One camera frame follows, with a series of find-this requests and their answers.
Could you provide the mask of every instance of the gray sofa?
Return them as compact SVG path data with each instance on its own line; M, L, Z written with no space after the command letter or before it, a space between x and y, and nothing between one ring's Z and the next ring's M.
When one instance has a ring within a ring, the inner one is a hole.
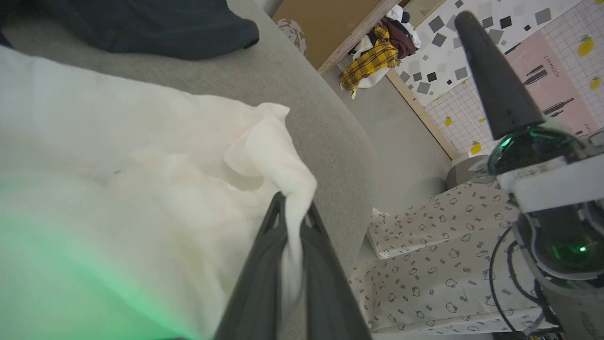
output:
M16 50L64 64L250 105L289 106L288 130L318 180L315 202L350 272L373 207L373 148L350 111L253 0L230 0L229 7L258 25L260 42L197 62L98 51L45 18L17 18L3 32ZM303 339L303 330L299 308L282 338Z

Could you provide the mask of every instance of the grid wallpaper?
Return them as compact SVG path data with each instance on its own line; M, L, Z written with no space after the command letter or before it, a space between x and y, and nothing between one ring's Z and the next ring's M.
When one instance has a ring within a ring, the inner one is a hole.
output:
M602 128L604 84L594 90L591 87L596 85L594 77L604 77L604 4L583 0L546 25L541 32L577 88L597 127ZM577 51L582 43L581 37L586 34L593 40L594 48L586 56L579 56ZM480 154L490 153L497 144L492 139L488 123L481 122L484 109L471 77L425 109L459 154L469 152L474 141L481 144Z

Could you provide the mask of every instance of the terrazzo pattern wall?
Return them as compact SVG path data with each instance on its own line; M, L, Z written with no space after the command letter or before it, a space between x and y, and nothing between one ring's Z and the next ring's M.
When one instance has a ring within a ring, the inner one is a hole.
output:
M471 75L454 20L469 10L501 51L574 7L580 0L446 0L416 28L422 47L403 59L396 72L427 105Z
M541 33L550 44L587 106L596 128L604 126L604 0L582 0L546 25ZM436 101L424 105L428 115L459 154L478 149L488 154L496 141L484 121L484 109L470 77Z

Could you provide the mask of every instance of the gray floor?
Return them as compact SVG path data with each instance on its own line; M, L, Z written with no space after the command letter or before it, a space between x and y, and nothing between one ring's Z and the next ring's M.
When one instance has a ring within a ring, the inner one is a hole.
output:
M355 115L377 152L379 183L375 208L398 213L445 190L451 160L388 79L359 90L352 100L340 90L338 70L323 79ZM359 262L375 260L365 240ZM375 340L490 340L491 334L422 336L376 334Z

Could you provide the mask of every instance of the black cable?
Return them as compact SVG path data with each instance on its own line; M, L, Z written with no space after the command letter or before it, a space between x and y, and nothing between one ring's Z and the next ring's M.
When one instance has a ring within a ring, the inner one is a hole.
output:
M537 279L535 279L535 294L537 294L537 303L543 311L545 320L550 324L560 325L560 320L558 320L558 317L551 312L551 309L547 304L547 300L545 299L545 295L543 294L543 290L541 290L541 286L539 285L539 281L537 281Z
M497 251L499 250L499 246L501 245L501 242L503 242L503 239L506 237L506 235L511 230L512 230L511 227L507 228L506 231L504 231L503 234L501 234L501 236L499 237L499 240L497 240L497 243L495 243L495 248L493 248L493 253L491 254L491 260L489 262L489 287L491 289L491 295L493 296L493 302L495 303L495 307L497 307L497 311L501 315L503 321L506 322L506 324L510 328L510 330L512 332L516 332L516 328L514 328L514 326L512 326L512 323L507 319L507 316L503 313L503 309L501 309L501 306L499 305L499 300L497 300L497 295L495 294L495 285L493 284L493 266L495 265L495 255L497 254Z
M522 294L525 298L533 301L533 303L538 305L539 300L534 298L531 294L527 293L526 290L522 289L522 287L520 286L520 283L518 282L518 279L516 277L516 272L514 271L514 266L512 264L512 252L514 250L514 247L517 245L518 245L518 242L514 241L514 242L510 243L509 246L507 246L507 270L510 272L510 277L512 278L512 282L514 282L514 286L516 286L516 289L518 289L520 294Z

